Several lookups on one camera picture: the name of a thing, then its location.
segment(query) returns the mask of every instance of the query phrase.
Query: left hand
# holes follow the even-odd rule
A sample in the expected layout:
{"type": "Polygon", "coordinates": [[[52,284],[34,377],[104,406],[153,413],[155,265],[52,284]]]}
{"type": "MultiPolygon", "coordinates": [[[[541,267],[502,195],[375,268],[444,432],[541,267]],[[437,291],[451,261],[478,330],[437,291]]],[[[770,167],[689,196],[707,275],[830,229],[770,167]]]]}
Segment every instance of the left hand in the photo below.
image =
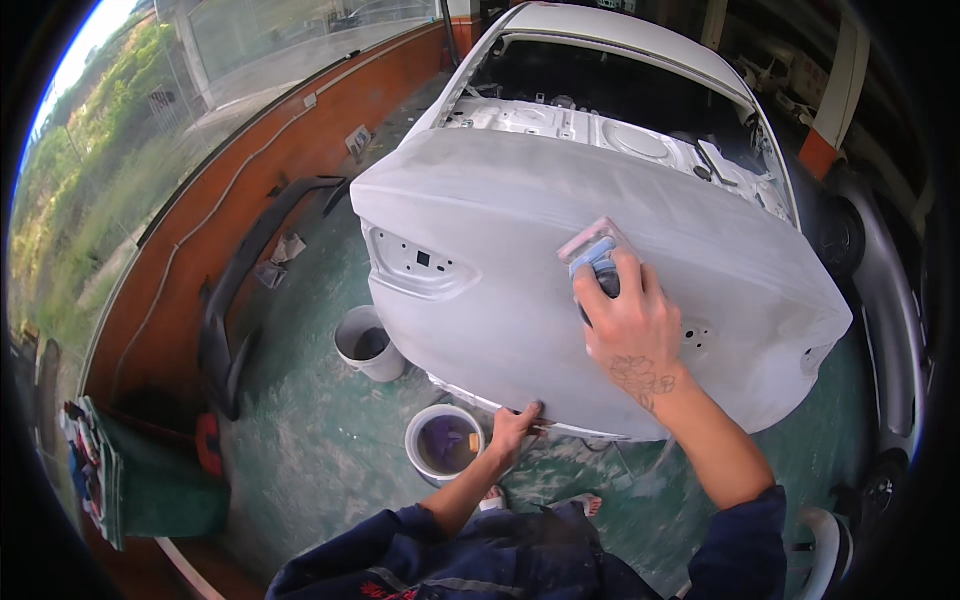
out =
{"type": "Polygon", "coordinates": [[[539,402],[531,402],[520,414],[506,407],[500,408],[493,415],[493,440],[487,451],[511,465],[516,460],[523,438],[546,435],[546,431],[534,427],[546,424],[546,421],[538,419],[542,410],[543,405],[539,402]]]}

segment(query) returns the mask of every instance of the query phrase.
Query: flower tattoo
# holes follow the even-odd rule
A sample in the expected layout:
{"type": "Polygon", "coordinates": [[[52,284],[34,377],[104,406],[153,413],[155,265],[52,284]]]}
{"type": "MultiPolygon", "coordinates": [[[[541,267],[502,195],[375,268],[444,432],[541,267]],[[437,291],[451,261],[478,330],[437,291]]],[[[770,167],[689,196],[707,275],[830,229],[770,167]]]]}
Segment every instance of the flower tattoo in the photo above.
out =
{"type": "Polygon", "coordinates": [[[653,396],[673,392],[676,383],[673,375],[657,379],[653,372],[654,361],[646,356],[614,356],[607,370],[611,381],[624,392],[636,398],[640,406],[654,412],[653,396]]]}

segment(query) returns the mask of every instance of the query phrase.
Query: forearm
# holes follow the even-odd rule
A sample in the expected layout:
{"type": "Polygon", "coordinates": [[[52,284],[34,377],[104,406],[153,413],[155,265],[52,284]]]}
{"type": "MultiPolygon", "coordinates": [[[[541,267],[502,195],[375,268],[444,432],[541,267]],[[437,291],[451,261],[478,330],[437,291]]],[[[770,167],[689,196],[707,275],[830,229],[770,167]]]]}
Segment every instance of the forearm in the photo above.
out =
{"type": "Polygon", "coordinates": [[[654,415],[684,449],[720,510],[754,500],[775,485],[773,471],[754,441],[686,368],[677,369],[669,394],[656,396],[654,415]]]}
{"type": "Polygon", "coordinates": [[[509,461],[496,451],[484,452],[464,472],[423,500],[422,508],[433,513],[434,520],[451,539],[464,528],[487,491],[507,469],[509,461]]]}

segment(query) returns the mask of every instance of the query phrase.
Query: fabric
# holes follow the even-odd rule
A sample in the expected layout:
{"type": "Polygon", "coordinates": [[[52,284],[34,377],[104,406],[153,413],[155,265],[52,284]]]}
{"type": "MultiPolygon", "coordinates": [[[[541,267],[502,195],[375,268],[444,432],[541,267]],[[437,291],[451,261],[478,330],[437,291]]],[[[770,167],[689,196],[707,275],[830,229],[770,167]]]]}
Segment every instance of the fabric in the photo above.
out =
{"type": "MultiPolygon", "coordinates": [[[[383,511],[285,565],[268,599],[657,599],[603,550],[579,505],[517,515],[490,510],[446,541],[419,504],[383,511]]],[[[775,487],[717,513],[690,562],[687,600],[783,597],[786,496],[775,487]]]]}

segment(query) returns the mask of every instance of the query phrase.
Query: rear window opening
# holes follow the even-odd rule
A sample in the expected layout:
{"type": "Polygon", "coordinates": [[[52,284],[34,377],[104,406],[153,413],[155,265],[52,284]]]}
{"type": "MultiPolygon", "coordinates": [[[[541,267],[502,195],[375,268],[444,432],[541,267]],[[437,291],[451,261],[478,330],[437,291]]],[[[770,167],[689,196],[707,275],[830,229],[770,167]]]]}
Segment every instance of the rear window opening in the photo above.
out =
{"type": "Polygon", "coordinates": [[[686,77],[619,55],[544,41],[502,41],[470,81],[481,96],[541,102],[665,133],[705,139],[727,160],[767,172],[752,147],[754,117],[740,122],[729,99],[686,77]]]}

